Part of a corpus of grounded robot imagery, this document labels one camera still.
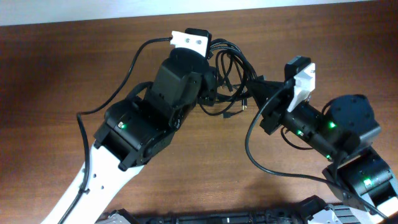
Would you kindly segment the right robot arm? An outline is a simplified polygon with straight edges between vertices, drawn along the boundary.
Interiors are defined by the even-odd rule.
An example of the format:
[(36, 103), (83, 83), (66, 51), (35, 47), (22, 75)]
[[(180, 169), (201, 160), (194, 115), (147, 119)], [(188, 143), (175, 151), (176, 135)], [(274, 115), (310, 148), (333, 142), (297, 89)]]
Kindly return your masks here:
[(397, 213), (397, 179), (373, 149), (381, 127), (364, 95), (343, 95), (321, 111), (307, 101), (313, 82), (250, 81), (249, 94), (259, 107), (252, 123), (272, 134), (279, 127), (294, 133), (329, 162), (323, 178), (277, 172), (251, 162), (268, 174), (310, 179), (327, 184), (333, 195), (371, 223), (390, 221)]

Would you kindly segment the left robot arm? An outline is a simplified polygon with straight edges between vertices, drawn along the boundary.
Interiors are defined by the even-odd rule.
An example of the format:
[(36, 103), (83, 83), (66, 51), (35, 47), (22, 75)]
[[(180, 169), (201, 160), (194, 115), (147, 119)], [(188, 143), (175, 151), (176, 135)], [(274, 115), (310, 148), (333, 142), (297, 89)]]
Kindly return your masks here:
[(44, 223), (95, 223), (118, 192), (172, 141), (199, 100), (212, 100), (209, 50), (173, 49), (153, 82), (110, 106), (83, 164)]

